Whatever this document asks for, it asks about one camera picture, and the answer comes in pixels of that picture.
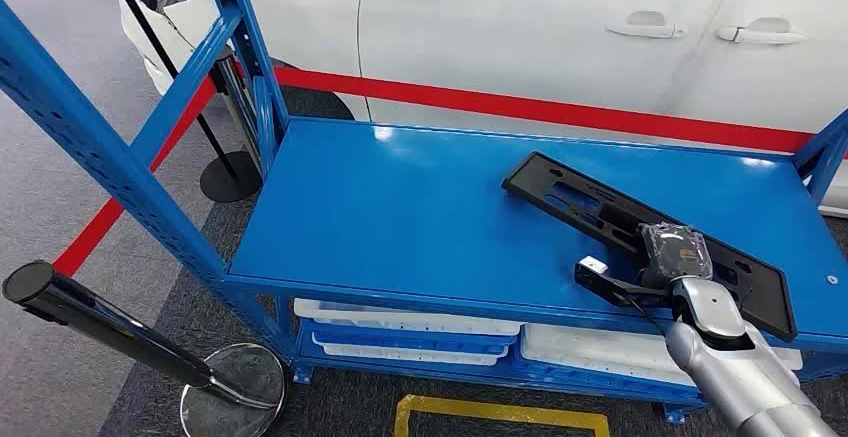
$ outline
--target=black stanchion base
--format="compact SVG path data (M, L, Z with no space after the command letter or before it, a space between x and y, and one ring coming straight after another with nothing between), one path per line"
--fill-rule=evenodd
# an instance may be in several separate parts
M236 389L265 402L279 402L271 410L228 402L186 386L180 400L180 421L189 437L259 437L274 422L286 397L286 377L277 357L256 344L225 347L206 363Z
M215 202L236 202L255 194L262 186L262 177L244 150L230 152L227 159L236 171L234 179L221 159L215 159L203 169L200 176L200 190Z

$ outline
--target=yellow floor marking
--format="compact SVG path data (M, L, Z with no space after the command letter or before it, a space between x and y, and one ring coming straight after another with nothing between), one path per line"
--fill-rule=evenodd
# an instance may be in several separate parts
M609 437L607 417L602 414L540 409L537 407L518 407L515 405L484 404L465 400L422 397L420 395L407 395L398 402L394 437L409 437L409 414L413 410L431 414L455 415L458 417L477 417L480 419L591 429L595 431L595 437Z

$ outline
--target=blue metal shelf cart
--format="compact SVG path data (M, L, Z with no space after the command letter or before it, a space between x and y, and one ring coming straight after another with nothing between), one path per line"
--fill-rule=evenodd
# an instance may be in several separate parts
M295 380L327 366L638 398L678 411L702 405L674 385L579 369L539 375L514 349L493 367L332 357L304 337L308 323L289 328L288 299L305 297L653 332L638 313L573 281L583 256L605 259L613 272L623 265L616 256L500 189L531 151L781 269L798 328L789 345L816 351L803 378L848 372L840 355L848 354L848 265L816 210L848 148L848 112L793 156L290 117L250 1L216 2L220 17L130 145L2 0L0 87L290 364ZM228 40L257 110L264 178L230 263L147 170ZM276 315L257 294L274 298Z

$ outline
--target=chrome stanchion base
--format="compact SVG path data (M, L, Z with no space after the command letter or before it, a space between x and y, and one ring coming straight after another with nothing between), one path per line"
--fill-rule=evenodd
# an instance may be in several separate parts
M259 437L283 407L286 378L277 357L256 344L235 344L206 358L209 367L228 383L241 386L245 395L276 408L262 410L228 402L200 389L186 386L180 400L180 421L189 437Z

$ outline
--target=white plastic tray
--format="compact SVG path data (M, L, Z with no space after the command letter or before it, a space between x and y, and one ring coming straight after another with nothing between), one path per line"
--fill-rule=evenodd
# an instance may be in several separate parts
M507 354L504 347L501 355L466 354L463 352L442 352L438 350L398 349L373 347L368 345L334 344L319 342L312 334L312 342L320 345L327 355L344 357L366 357L369 359L414 360L416 362L439 362L443 364L495 365L500 357Z
M454 334L518 335L522 325L521 322L508 320L428 314L306 299L294 300L294 313L322 324Z
M774 351L790 369L802 367L800 351ZM668 355L665 340L659 335L527 324L521 337L521 356L550 364L695 385Z

